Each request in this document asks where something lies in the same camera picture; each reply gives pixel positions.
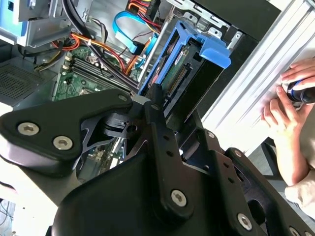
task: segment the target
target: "power supply cable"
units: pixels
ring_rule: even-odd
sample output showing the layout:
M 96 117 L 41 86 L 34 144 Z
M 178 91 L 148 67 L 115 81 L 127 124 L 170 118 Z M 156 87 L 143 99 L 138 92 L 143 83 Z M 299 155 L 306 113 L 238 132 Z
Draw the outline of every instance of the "power supply cable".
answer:
M 63 9 L 64 12 L 66 13 L 68 19 L 70 22 L 73 24 L 73 26 L 76 28 L 77 32 L 89 39 L 92 40 L 92 36 L 88 29 L 85 27 L 84 24 L 81 24 L 79 20 L 77 19 L 79 17 L 78 12 L 76 11 L 73 3 L 71 0 L 62 0 L 63 4 Z M 112 65 L 111 62 L 109 62 L 105 57 L 104 54 L 101 52 L 101 50 L 96 46 L 92 45 L 89 42 L 86 42 L 86 45 L 88 48 L 96 55 L 100 62 L 103 63 L 108 71 L 117 79 L 121 80 L 123 83 L 127 84 L 130 86 L 130 88 L 134 91 L 137 92 L 137 85 L 134 84 L 134 80 L 131 79 L 129 76 L 125 75 L 123 72 L 119 71 L 114 65 Z

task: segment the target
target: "white surface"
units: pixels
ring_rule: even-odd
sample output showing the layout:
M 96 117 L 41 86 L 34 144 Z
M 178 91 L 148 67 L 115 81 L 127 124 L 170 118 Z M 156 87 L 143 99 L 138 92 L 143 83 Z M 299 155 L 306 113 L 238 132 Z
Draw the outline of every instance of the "white surface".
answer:
M 260 116 L 275 97 L 280 74 L 294 61 L 315 55 L 315 12 L 310 9 L 302 0 L 291 3 L 202 119 L 223 149 L 235 147 L 249 155 L 268 137 Z

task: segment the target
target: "finger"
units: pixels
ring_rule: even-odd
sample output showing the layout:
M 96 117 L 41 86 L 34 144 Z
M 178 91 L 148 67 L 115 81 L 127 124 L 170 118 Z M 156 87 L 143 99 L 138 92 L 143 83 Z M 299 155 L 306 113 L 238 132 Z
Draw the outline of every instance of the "finger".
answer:
M 265 120 L 269 124 L 269 126 L 278 125 L 276 119 L 273 117 L 273 115 L 270 112 L 270 105 L 269 104 L 267 106 L 265 106 L 263 114 L 264 114 Z
M 264 125 L 266 125 L 268 128 L 270 128 L 270 125 L 266 121 L 264 114 L 261 114 L 260 119 L 261 119 L 261 121 L 263 122 Z
M 313 109 L 314 104 L 304 104 L 301 109 L 298 111 L 299 114 L 303 115 L 305 118 L 310 114 Z
M 315 76 L 315 66 L 303 69 L 303 70 L 294 70 L 292 74 L 282 76 L 281 81 L 284 83 L 292 83 L 295 81 L 303 80 L 312 76 Z
M 290 66 L 291 69 L 282 73 L 281 77 L 285 78 L 289 75 L 295 74 L 296 72 L 308 69 L 308 68 L 313 67 L 313 66 L 315 66 L 315 59 L 314 58 L 299 61 L 295 64 L 292 64 Z
M 310 77 L 308 79 L 304 79 L 301 82 L 299 82 L 297 85 L 293 86 L 293 90 L 303 90 L 315 87 L 315 76 Z
M 289 118 L 281 111 L 279 100 L 273 99 L 270 101 L 270 112 L 276 119 L 278 125 L 285 127 L 289 123 Z
M 300 60 L 298 62 L 295 62 L 293 63 L 290 68 L 293 69 L 293 68 L 296 68 L 297 66 L 300 66 L 300 65 L 303 65 L 303 64 L 307 64 L 309 62 L 314 62 L 315 59 L 314 58 L 308 58 L 308 59 L 304 59 L 304 60 Z
M 290 120 L 296 120 L 298 118 L 298 114 L 282 87 L 277 87 L 277 95 L 283 105 L 287 117 Z

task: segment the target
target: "human hand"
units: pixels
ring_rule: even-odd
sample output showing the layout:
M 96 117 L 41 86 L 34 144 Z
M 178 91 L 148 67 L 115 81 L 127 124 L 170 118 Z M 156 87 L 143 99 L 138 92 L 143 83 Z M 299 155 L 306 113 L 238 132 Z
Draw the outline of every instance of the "human hand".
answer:
M 261 119 L 271 129 L 271 138 L 276 145 L 291 145 L 299 142 L 302 127 L 313 105 L 303 105 L 296 111 L 282 87 L 277 87 L 277 95 L 278 99 L 265 106 Z
M 293 90 L 315 87 L 315 59 L 306 59 L 292 64 L 290 70 L 283 73 L 281 78 L 283 83 L 302 80 L 293 87 Z

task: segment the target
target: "yellow cable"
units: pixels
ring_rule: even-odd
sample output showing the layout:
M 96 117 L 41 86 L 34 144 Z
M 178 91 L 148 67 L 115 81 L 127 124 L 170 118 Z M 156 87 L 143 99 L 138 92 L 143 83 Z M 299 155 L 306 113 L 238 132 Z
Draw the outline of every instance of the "yellow cable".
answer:
M 151 31 L 153 31 L 154 33 L 159 34 L 159 32 L 157 32 L 156 30 L 154 30 L 148 23 L 146 23 L 146 25 L 147 25 L 147 27 L 148 27 Z
M 45 66 L 49 65 L 50 63 L 52 63 L 60 54 L 61 54 L 61 51 L 58 51 L 48 62 L 44 63 Z M 34 71 L 39 71 L 39 70 L 41 70 L 42 68 L 44 68 L 45 66 L 39 65 L 38 67 L 36 67 L 36 68 L 34 69 Z

